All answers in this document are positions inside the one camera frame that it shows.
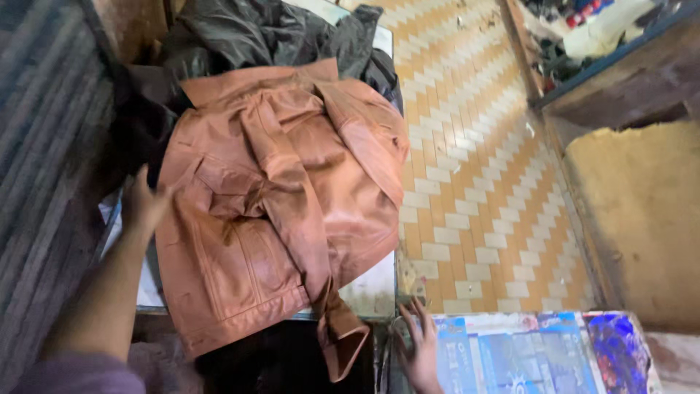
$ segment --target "red object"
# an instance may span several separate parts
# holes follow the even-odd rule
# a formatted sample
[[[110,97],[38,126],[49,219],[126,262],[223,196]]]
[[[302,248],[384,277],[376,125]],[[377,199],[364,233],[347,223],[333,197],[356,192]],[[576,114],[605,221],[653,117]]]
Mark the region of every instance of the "red object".
[[[593,15],[593,13],[596,12],[601,5],[603,5],[602,0],[591,1],[584,8],[582,8],[581,11],[566,18],[566,24],[572,28],[581,25],[582,23],[586,22],[586,17]]]

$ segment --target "hand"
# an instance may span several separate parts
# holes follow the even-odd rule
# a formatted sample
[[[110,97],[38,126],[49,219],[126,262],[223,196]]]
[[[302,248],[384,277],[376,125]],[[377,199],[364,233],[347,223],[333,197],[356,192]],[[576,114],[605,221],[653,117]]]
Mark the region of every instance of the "hand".
[[[438,338],[435,333],[437,331],[435,322],[418,298],[412,297],[407,305],[408,309],[399,304],[398,309],[408,325],[413,348],[410,351],[407,350],[401,335],[393,332],[398,362],[408,382],[418,394],[442,394],[442,388],[438,383]],[[418,316],[422,332],[416,327],[411,314]]]
[[[148,166],[144,165],[136,174],[136,178],[127,181],[122,220],[125,231],[136,231],[150,239],[170,206],[172,188],[158,185],[158,189],[153,193],[146,183],[147,174]]]

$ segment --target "purple sleeve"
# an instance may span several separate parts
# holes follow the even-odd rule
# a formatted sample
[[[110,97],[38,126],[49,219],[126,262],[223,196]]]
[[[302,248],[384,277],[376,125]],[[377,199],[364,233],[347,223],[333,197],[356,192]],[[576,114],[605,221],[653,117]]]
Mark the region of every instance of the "purple sleeve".
[[[141,378],[110,355],[63,353],[31,367],[11,394],[145,392]]]

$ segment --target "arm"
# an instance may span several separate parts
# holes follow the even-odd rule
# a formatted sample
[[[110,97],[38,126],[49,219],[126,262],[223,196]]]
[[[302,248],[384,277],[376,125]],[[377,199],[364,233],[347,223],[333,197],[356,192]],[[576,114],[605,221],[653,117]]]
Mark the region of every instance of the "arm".
[[[401,335],[393,332],[398,362],[416,394],[443,394],[442,387],[438,383],[438,336],[435,322],[416,297],[413,297],[407,305],[408,309],[399,304],[398,309],[408,326],[413,347],[409,351]],[[411,314],[418,316],[421,322],[420,330],[416,327]]]
[[[134,328],[141,262],[160,218],[168,209],[171,191],[153,193],[144,166],[126,188],[123,231],[84,283],[75,302],[59,317],[46,339],[41,357],[71,351],[105,353],[126,361]]]

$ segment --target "dark fabric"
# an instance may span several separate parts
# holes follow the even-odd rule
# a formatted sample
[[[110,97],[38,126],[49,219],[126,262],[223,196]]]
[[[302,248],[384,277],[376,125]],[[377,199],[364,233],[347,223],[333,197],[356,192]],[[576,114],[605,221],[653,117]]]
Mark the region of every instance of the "dark fabric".
[[[63,353],[30,368],[11,394],[140,394],[143,381],[127,365],[100,353]]]
[[[348,377],[331,383],[316,323],[285,320],[199,356],[195,367],[210,394],[372,394],[373,345],[366,341]]]
[[[192,107],[179,81],[257,66],[298,66],[335,57],[338,74],[360,79],[403,114],[392,59],[372,48],[381,7],[359,6],[332,26],[280,0],[189,0],[163,40],[156,67],[117,76],[112,131],[128,171],[149,162],[153,186],[179,116]]]

